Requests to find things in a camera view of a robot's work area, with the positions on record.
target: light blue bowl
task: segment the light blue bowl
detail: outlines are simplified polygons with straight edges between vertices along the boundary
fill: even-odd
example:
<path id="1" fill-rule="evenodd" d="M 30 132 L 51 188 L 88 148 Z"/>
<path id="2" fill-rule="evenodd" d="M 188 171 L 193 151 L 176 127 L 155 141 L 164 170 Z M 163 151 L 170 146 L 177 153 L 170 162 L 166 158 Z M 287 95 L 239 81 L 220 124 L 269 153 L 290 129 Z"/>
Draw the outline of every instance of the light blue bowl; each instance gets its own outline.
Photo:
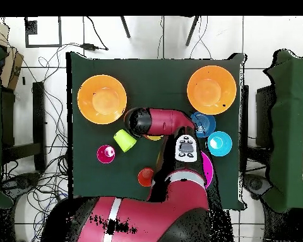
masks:
<path id="1" fill-rule="evenodd" d="M 207 145 L 212 155 L 222 157 L 230 152 L 232 148 L 232 140 L 227 133 L 217 131 L 210 134 Z"/>

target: white tile floor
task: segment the white tile floor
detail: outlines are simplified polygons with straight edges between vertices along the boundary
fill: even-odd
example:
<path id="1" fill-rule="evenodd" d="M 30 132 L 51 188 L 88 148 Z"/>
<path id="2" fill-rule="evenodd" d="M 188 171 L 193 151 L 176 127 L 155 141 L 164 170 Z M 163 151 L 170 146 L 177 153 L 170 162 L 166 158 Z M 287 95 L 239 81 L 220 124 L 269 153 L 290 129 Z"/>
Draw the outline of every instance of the white tile floor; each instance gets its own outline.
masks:
<path id="1" fill-rule="evenodd" d="M 83 51 L 74 46 L 66 46 L 58 53 L 59 68 L 57 72 L 45 82 L 45 88 L 52 95 L 58 97 L 63 103 L 62 121 L 66 125 L 66 61 L 65 52 L 75 51 L 91 58 L 100 59 L 156 59 L 157 48 L 162 36 L 160 26 L 160 16 L 126 16 L 126 22 L 131 34 L 131 38 L 126 37 L 122 27 L 120 17 L 92 17 L 95 28 L 109 51 L 98 50 L 95 52 Z M 58 43 L 56 36 L 56 17 L 29 18 L 38 21 L 38 36 L 30 38 L 31 42 L 48 44 Z M 165 17 L 165 58 L 181 59 L 190 57 L 191 50 L 199 40 L 199 22 L 194 31 L 189 47 L 185 46 L 193 18 L 180 16 Z M 202 17 L 200 35 L 206 28 L 206 16 Z M 9 42 L 15 46 L 21 54 L 25 56 L 25 62 L 37 80 L 44 78 L 47 66 L 43 59 L 50 59 L 57 48 L 26 48 L 25 47 L 25 23 L 23 18 L 5 18 L 5 23 L 10 27 Z M 93 31 L 92 24 L 86 17 L 61 17 L 62 43 L 94 43 L 102 46 L 98 37 Z M 303 56 L 303 16 L 209 16 L 203 42 L 211 52 L 214 59 L 226 59 L 232 53 L 247 54 L 245 64 L 245 84 L 249 85 L 249 136 L 256 136 L 256 108 L 255 93 L 258 88 L 270 84 L 270 80 L 263 73 L 263 69 L 269 67 L 273 60 L 273 53 L 278 49 L 290 49 L 298 56 Z M 210 58 L 207 49 L 200 42 L 195 47 L 192 58 Z M 159 58 L 162 58 L 162 41 L 160 42 Z M 57 57 L 50 62 L 53 69 L 58 66 Z M 25 77 L 26 85 L 22 80 L 18 81 L 16 88 L 15 102 L 15 141 L 16 144 L 32 142 L 32 83 L 34 79 L 23 64 L 20 77 Z M 51 103 L 46 99 L 46 110 L 57 120 L 58 114 L 53 109 Z M 61 112 L 61 105 L 53 100 L 58 113 Z M 55 138 L 55 123 L 46 114 L 47 121 L 47 146 L 50 146 Z M 62 142 L 57 140 L 50 154 L 48 161 L 59 156 L 61 151 L 65 153 L 65 148 L 61 147 Z M 19 167 L 15 173 L 33 171 L 33 158 L 19 160 Z M 248 162 L 248 168 L 257 167 Z M 53 164 L 47 172 L 55 172 L 56 164 Z M 247 204 L 247 209 L 242 212 L 230 211 L 234 229 L 235 242 L 261 242 L 264 229 L 263 208 L 259 201 L 250 198 L 250 195 L 243 190 L 242 199 Z M 29 202 L 38 207 L 33 195 L 29 195 Z M 18 239 L 29 242 L 34 235 L 33 222 L 36 216 L 34 209 L 24 195 L 18 202 L 15 216 L 16 235 Z"/>

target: blue bowl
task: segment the blue bowl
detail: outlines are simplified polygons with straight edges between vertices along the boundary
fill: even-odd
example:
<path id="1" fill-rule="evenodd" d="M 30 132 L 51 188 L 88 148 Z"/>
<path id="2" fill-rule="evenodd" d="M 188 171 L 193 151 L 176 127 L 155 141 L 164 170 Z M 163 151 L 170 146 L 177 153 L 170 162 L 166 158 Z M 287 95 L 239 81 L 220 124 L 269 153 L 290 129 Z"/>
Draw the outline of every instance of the blue bowl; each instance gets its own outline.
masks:
<path id="1" fill-rule="evenodd" d="M 231 137 L 225 132 L 214 132 L 208 137 L 208 148 L 214 156 L 225 156 L 232 148 Z"/>
<path id="2" fill-rule="evenodd" d="M 215 118 L 213 115 L 206 115 L 201 112 L 194 112 L 191 120 L 196 124 L 196 137 L 203 138 L 212 134 L 215 130 Z"/>

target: red cup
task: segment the red cup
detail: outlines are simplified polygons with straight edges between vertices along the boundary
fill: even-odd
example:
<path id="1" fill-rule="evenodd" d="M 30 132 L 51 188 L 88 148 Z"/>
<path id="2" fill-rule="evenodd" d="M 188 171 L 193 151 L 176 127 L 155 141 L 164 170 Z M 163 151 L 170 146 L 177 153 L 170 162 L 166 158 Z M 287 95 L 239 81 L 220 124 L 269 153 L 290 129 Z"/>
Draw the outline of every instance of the red cup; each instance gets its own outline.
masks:
<path id="1" fill-rule="evenodd" d="M 140 185 L 143 187 L 150 187 L 152 185 L 152 178 L 154 175 L 154 170 L 147 167 L 143 168 L 139 173 L 138 173 L 138 182 Z"/>

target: dark green table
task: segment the dark green table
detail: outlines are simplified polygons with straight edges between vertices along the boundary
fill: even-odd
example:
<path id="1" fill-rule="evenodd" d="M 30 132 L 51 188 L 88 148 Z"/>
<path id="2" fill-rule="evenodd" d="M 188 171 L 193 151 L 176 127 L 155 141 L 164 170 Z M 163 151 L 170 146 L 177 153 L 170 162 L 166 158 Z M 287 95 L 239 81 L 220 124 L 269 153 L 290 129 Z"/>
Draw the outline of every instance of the dark green table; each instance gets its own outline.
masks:
<path id="1" fill-rule="evenodd" d="M 274 185 L 264 201 L 275 211 L 303 208 L 303 59 L 287 50 L 274 54 L 265 72 L 276 91 L 271 109 L 274 149 L 269 178 Z"/>
<path id="2" fill-rule="evenodd" d="M 213 157 L 218 188 L 224 209 L 244 208 L 238 201 L 239 80 L 243 54 L 235 54 L 227 60 L 91 60 L 74 52 L 68 56 L 72 76 L 74 195 L 146 200 L 149 188 L 138 183 L 137 174 L 144 167 L 155 167 L 162 144 L 162 141 L 142 138 L 123 153 L 113 139 L 114 134 L 124 128 L 123 116 L 112 124 L 97 125 L 85 119 L 79 111 L 77 93 L 86 79 L 97 74 L 118 79 L 128 96 L 126 111 L 133 107 L 171 108 L 191 115 L 195 109 L 186 94 L 189 78 L 200 67 L 217 65 L 228 70 L 237 84 L 237 97 L 232 106 L 215 116 L 217 130 L 227 132 L 233 142 L 227 156 Z M 201 148 L 205 149 L 205 140 L 199 141 Z M 111 164 L 102 164 L 97 160 L 97 149 L 104 144 L 116 149 L 116 158 Z"/>

